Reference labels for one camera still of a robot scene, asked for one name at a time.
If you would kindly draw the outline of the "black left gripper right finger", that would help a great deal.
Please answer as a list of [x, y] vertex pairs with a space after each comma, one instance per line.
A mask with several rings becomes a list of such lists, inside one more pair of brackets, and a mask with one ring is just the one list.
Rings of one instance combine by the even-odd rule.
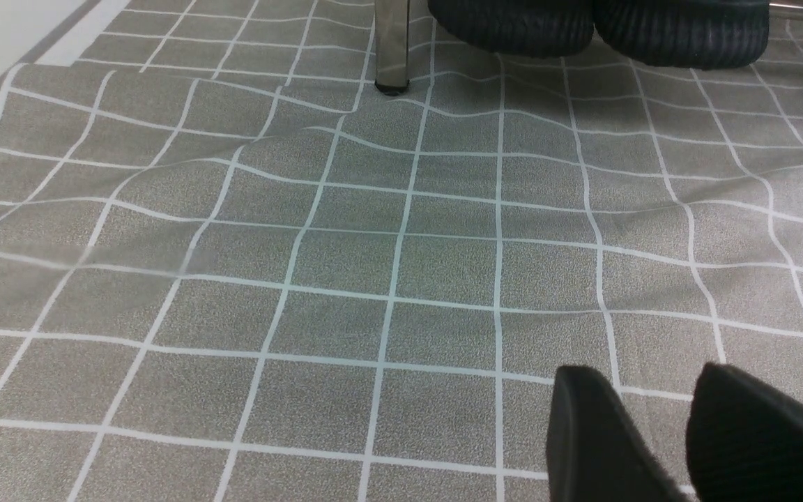
[[701, 501], [803, 501], [803, 403], [735, 366], [702, 368], [685, 450]]

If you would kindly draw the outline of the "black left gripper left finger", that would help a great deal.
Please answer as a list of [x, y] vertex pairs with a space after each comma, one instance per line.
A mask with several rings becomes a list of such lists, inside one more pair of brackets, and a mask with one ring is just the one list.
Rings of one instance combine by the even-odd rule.
[[551, 501], [685, 501], [608, 379], [556, 369], [546, 439]]

